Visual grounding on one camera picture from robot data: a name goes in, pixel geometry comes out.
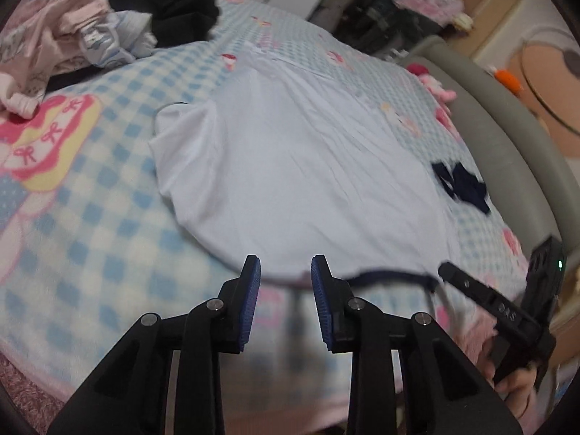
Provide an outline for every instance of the bed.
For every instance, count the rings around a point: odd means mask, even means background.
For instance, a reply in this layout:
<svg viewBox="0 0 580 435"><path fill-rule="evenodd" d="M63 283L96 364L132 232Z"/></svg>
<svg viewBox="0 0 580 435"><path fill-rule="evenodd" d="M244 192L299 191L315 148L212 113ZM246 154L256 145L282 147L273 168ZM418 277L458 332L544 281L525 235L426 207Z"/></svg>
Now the bed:
<svg viewBox="0 0 580 435"><path fill-rule="evenodd" d="M159 50L52 93L19 130L0 125L0 351L39 387L66 400L139 316L189 312L236 276L176 224L158 193L148 141L159 109L203 100L247 46L412 116L420 136L393 130L425 166L454 159L481 173L491 216L450 204L469 272L514 297L525 285L525 257L550 233L562 238L568 269L578 266L580 188L564 159L532 114L441 39L425 40L400 64L421 63L458 93L451 111L460 136L433 121L436 101L400 66L278 9L218 2L210 41ZM407 98L389 91L393 80ZM64 115L74 129L54 142L56 160L37 167L26 142L51 141L53 121ZM448 302L404 283L360 294L385 312L427 310L450 332L477 324L475 307L452 291ZM262 285L250 343L242 355L221 358L221 374L230 434L309 433L346 418L350 357L327 354L314 299L300 286Z"/></svg>

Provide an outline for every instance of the pink fluffy rug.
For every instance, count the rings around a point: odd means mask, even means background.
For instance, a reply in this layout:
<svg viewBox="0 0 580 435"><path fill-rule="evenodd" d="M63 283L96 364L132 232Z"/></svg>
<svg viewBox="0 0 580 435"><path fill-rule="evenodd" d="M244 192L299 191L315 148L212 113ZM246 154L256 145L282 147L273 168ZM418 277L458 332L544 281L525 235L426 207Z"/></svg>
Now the pink fluffy rug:
<svg viewBox="0 0 580 435"><path fill-rule="evenodd" d="M33 384L2 353L0 353L0 381L28 423L39 434L45 435L64 402Z"/></svg>

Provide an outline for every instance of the pile of clothes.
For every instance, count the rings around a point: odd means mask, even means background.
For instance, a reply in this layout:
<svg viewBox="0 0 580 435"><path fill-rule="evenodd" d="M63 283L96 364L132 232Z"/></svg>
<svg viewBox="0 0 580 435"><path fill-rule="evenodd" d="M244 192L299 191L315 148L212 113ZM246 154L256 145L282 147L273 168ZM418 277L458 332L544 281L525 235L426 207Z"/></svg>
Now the pile of clothes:
<svg viewBox="0 0 580 435"><path fill-rule="evenodd" d="M28 0L0 32L0 111L31 119L45 92L205 40L215 0Z"/></svg>

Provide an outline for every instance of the orange toy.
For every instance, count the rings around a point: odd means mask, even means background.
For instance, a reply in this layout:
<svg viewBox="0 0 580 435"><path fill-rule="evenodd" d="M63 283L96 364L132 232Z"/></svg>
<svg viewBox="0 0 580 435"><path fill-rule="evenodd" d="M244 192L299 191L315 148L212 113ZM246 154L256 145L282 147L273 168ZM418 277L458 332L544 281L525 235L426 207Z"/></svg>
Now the orange toy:
<svg viewBox="0 0 580 435"><path fill-rule="evenodd" d="M508 70L496 70L494 72L495 79L511 91L515 96L519 96L523 86L517 77Z"/></svg>

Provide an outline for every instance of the checkered blanket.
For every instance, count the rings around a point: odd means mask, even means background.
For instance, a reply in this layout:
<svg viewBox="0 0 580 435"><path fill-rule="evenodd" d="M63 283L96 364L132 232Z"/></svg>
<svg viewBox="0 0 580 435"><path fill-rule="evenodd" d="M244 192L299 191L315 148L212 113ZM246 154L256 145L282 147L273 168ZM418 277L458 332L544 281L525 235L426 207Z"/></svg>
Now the checkered blanket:
<svg viewBox="0 0 580 435"><path fill-rule="evenodd" d="M453 125L436 120L436 101L404 69L278 9L219 3L211 41L156 50L50 95L29 123L0 124L0 350L55 395L69 396L143 313L187 313L236 276L177 225L147 142L156 112L207 97L244 45L365 92L426 168L461 161L477 172ZM521 290L525 259L500 214L441 194L456 221L459 265L507 295ZM446 308L412 285L362 295L385 312L427 310L450 324ZM473 306L449 296L468 327ZM246 351L222 358L227 416L344 401L349 383L350 357L327 354L311 293L263 285Z"/></svg>

